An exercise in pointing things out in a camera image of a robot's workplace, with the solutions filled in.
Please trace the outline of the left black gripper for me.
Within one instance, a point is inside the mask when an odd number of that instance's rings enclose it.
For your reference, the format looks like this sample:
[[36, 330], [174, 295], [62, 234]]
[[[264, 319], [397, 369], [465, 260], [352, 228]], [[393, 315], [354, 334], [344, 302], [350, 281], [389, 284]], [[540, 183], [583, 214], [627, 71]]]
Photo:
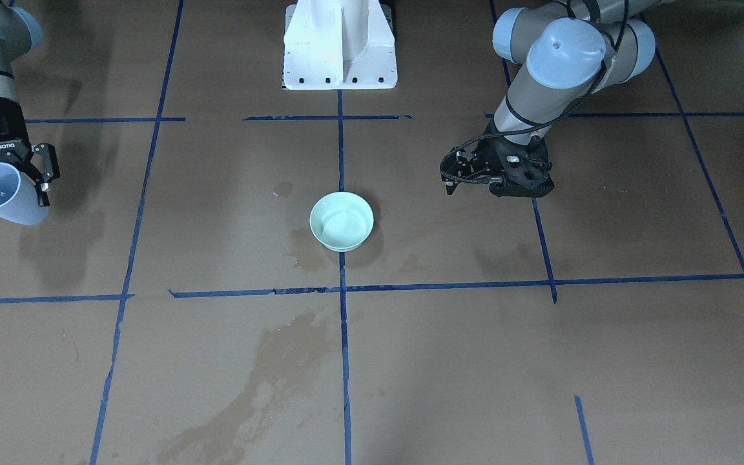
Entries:
[[457, 180], [446, 182], [446, 194], [451, 196], [455, 193], [460, 183], [470, 185], [490, 185], [494, 183], [495, 177], [491, 174], [491, 167], [475, 152], [469, 152], [457, 148], [455, 150], [455, 163], [453, 164], [453, 176]]

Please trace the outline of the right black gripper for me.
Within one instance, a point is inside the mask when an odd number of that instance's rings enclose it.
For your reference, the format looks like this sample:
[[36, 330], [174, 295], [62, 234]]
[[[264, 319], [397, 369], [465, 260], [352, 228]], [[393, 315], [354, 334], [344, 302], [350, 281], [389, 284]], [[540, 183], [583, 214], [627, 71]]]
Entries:
[[17, 168], [32, 179], [39, 206], [50, 206], [50, 185], [60, 177], [58, 155], [53, 144], [31, 145], [21, 138], [0, 140], [0, 162]]

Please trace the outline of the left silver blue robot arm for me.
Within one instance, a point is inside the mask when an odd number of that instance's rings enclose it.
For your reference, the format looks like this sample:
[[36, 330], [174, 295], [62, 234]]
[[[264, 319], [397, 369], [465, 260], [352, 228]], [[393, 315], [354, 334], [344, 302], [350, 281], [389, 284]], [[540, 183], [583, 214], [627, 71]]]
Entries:
[[511, 8], [494, 24], [495, 53], [519, 66], [484, 132], [440, 163], [447, 194], [461, 183], [498, 197], [540, 198], [554, 189], [545, 137], [594, 92], [646, 70], [656, 51], [637, 20], [657, 1], [552, 1]]

